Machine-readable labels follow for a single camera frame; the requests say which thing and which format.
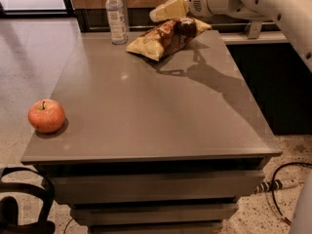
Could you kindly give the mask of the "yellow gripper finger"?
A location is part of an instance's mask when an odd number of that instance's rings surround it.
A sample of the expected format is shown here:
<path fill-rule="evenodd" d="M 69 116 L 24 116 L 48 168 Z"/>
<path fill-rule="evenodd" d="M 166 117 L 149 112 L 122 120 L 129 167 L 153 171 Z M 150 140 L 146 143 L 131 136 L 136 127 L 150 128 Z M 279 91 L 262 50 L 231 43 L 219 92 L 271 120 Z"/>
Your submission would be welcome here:
<path fill-rule="evenodd" d="M 189 13 L 187 0 L 168 0 L 149 13 L 152 21 L 159 22 L 185 17 Z"/>

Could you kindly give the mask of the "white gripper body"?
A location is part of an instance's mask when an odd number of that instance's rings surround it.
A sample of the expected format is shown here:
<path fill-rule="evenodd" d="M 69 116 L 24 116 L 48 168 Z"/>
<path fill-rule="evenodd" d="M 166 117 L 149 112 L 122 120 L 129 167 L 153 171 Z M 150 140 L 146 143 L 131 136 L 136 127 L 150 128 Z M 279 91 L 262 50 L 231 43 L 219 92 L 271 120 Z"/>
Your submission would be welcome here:
<path fill-rule="evenodd" d="M 207 0 L 187 0 L 190 13 L 195 17 L 209 17 L 212 13 Z"/>

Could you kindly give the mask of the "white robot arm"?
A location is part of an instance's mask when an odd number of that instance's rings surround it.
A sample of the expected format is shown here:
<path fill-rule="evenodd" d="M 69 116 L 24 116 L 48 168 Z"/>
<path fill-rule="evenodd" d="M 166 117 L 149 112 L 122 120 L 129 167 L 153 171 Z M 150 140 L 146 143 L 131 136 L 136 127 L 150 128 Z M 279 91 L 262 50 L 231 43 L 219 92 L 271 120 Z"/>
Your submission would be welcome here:
<path fill-rule="evenodd" d="M 248 32 L 228 46 L 283 152 L 265 177 L 297 182 L 241 198 L 219 234 L 310 232 L 312 0 L 187 0 L 186 9 L 222 32 L 247 21 Z"/>

